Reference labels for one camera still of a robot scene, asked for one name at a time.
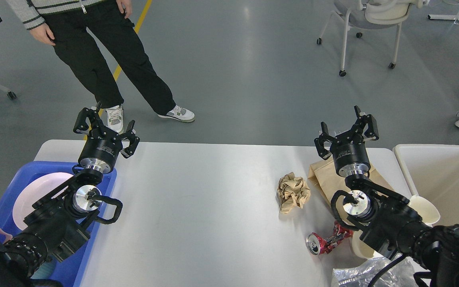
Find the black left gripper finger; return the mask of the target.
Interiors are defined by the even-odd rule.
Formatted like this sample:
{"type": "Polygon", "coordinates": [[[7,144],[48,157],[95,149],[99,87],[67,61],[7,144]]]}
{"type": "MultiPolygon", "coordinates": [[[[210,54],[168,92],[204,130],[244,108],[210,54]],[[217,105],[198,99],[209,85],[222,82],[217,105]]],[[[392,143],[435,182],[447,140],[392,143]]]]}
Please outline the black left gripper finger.
{"type": "Polygon", "coordinates": [[[133,156],[140,142],[140,138],[136,136],[135,131],[133,129],[134,125],[135,120],[131,120],[129,122],[129,125],[127,126],[126,131],[119,135],[119,141],[129,140],[129,145],[120,151],[124,158],[129,158],[133,156]]]}
{"type": "Polygon", "coordinates": [[[101,105],[102,102],[97,102],[94,108],[83,108],[75,121],[73,132],[84,134],[87,138],[112,138],[112,130],[100,118],[101,105]]]}

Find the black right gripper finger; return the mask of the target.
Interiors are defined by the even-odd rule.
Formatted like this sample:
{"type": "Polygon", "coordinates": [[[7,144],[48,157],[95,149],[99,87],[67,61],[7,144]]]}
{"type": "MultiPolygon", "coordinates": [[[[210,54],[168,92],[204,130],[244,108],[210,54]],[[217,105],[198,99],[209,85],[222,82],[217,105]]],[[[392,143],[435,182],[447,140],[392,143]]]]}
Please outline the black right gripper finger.
{"type": "Polygon", "coordinates": [[[328,126],[326,125],[325,122],[321,122],[321,133],[317,138],[314,139],[314,144],[317,149],[318,155],[323,159],[323,160],[328,160],[330,156],[332,155],[332,152],[330,152],[330,147],[332,146],[332,143],[336,141],[336,138],[331,136],[328,131],[328,126]],[[326,149],[324,144],[328,142],[329,143],[329,149],[326,149]]]}
{"type": "Polygon", "coordinates": [[[349,139],[351,142],[367,142],[379,140],[377,120],[371,114],[362,112],[359,106],[354,106],[357,120],[350,129],[349,139]]]}

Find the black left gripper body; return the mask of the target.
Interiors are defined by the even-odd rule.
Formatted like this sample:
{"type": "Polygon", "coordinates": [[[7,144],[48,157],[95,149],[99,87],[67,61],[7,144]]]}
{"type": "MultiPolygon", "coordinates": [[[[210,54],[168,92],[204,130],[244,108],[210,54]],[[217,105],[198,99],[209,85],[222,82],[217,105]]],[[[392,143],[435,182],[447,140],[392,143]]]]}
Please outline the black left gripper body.
{"type": "Polygon", "coordinates": [[[112,137],[87,138],[78,163],[84,169],[94,169],[102,174],[109,174],[113,171],[122,149],[122,142],[112,137]]]}

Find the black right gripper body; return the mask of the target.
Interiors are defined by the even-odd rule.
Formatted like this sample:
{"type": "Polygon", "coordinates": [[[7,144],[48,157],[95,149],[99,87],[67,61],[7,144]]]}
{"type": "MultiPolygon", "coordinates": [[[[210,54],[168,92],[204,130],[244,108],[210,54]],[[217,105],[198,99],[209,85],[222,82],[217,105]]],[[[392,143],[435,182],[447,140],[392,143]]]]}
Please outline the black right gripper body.
{"type": "Polygon", "coordinates": [[[337,136],[330,146],[336,173],[341,177],[368,174],[371,169],[364,136],[337,136]]]}

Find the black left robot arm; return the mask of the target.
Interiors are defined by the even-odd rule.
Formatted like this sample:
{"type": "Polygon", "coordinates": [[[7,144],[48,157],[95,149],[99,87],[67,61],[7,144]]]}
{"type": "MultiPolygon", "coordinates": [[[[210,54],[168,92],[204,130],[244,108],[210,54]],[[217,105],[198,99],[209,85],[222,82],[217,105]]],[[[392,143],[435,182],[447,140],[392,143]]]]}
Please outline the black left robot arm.
{"type": "Polygon", "coordinates": [[[99,110],[84,108],[78,114],[73,132],[86,134],[87,140],[73,175],[33,203],[22,232],[0,243],[0,287],[62,286],[32,276],[49,256],[62,262],[81,249],[93,222],[113,224],[119,219],[122,202],[104,196],[97,185],[114,170],[119,154],[129,158],[135,153],[140,138],[134,120],[119,134],[104,125],[99,110]]]}

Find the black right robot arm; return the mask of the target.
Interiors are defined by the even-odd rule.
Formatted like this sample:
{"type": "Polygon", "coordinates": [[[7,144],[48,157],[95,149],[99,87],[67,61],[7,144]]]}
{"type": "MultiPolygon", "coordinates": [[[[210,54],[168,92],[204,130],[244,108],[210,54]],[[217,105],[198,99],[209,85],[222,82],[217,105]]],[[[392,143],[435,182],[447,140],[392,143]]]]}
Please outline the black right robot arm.
{"type": "Polygon", "coordinates": [[[391,260],[368,283],[370,287],[386,271],[405,258],[413,258],[425,269],[413,275],[419,287],[459,287],[459,224],[430,227],[403,195],[373,182],[365,141],[379,138],[371,114],[355,106],[356,121],[337,136],[331,136],[325,122],[314,139],[318,155],[333,158],[335,172],[349,191],[338,190],[330,200],[335,220],[344,230],[362,231],[366,245],[391,260]]]}

